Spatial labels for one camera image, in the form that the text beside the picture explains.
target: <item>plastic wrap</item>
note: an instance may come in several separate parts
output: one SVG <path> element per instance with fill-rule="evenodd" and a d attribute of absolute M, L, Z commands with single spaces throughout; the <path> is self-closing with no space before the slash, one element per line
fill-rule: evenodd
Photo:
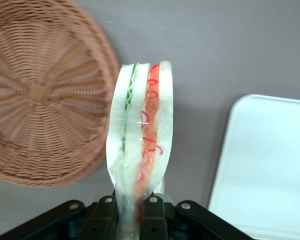
<path fill-rule="evenodd" d="M 141 202 L 163 193 L 173 136 L 171 63 L 123 65 L 106 141 L 107 168 L 119 210 L 118 240 L 139 239 Z"/>

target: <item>metal screw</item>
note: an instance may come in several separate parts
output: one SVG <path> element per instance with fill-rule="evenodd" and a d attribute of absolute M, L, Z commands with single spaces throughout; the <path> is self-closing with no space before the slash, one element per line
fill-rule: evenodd
<path fill-rule="evenodd" d="M 156 198 L 155 196 L 150 197 L 149 199 L 150 203 L 156 203 L 158 202 L 158 198 Z"/>
<path fill-rule="evenodd" d="M 189 203 L 186 203 L 186 202 L 182 203 L 182 204 L 181 204 L 181 207 L 182 207 L 183 209 L 185 209 L 185 210 L 189 210 L 189 209 L 191 208 L 190 204 L 189 204 Z"/>
<path fill-rule="evenodd" d="M 78 203 L 74 203 L 74 204 L 71 204 L 71 205 L 70 205 L 70 209 L 71 209 L 71 210 L 77 209 L 78 207 L 79 207 L 79 204 L 78 204 Z"/>
<path fill-rule="evenodd" d="M 111 197 L 107 197 L 104 201 L 105 201 L 107 204 L 108 204 L 108 203 L 111 203 L 111 202 L 112 202 L 112 198 L 111 198 Z"/>

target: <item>black metal bracket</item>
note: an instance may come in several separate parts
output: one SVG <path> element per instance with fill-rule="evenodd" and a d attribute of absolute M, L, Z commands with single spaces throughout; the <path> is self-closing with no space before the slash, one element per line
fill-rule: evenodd
<path fill-rule="evenodd" d="M 0 240 L 115 240 L 115 195 L 85 207 L 67 201 L 6 232 Z M 142 202 L 140 240 L 253 240 L 194 201 L 173 206 L 160 195 Z"/>

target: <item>gray background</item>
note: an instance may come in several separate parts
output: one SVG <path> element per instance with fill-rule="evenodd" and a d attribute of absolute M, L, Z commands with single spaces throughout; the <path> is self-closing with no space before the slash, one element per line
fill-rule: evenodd
<path fill-rule="evenodd" d="M 233 103 L 300 99 L 300 0 L 77 0 L 122 64 L 170 60 L 174 137 L 165 192 L 207 206 Z M 110 194 L 106 165 L 64 187 L 0 180 L 0 234 L 67 200 Z"/>

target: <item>white plastic tray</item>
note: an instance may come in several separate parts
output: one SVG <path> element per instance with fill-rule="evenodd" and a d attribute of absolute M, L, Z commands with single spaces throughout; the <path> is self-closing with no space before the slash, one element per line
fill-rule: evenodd
<path fill-rule="evenodd" d="M 300 100 L 232 108 L 209 210 L 260 240 L 300 240 Z"/>

